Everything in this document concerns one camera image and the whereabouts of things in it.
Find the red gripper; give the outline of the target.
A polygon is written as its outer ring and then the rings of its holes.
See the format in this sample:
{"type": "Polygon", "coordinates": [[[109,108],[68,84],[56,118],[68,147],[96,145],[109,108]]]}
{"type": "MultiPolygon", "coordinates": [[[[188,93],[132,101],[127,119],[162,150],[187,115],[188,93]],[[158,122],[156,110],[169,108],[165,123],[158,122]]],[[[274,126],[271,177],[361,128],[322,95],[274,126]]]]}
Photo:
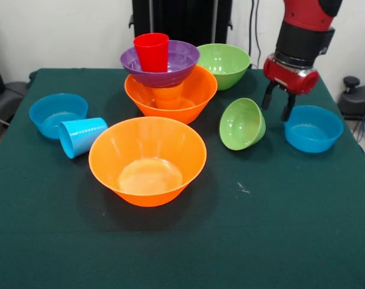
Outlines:
{"type": "Polygon", "coordinates": [[[281,121],[287,122],[295,106],[296,95],[308,94],[317,84],[319,73],[316,69],[298,69],[286,66],[276,60],[274,54],[270,54],[263,66],[263,73],[269,80],[269,84],[264,93],[261,108],[269,108],[272,100],[272,92],[275,87],[288,92],[288,102],[284,107],[281,121]]]}

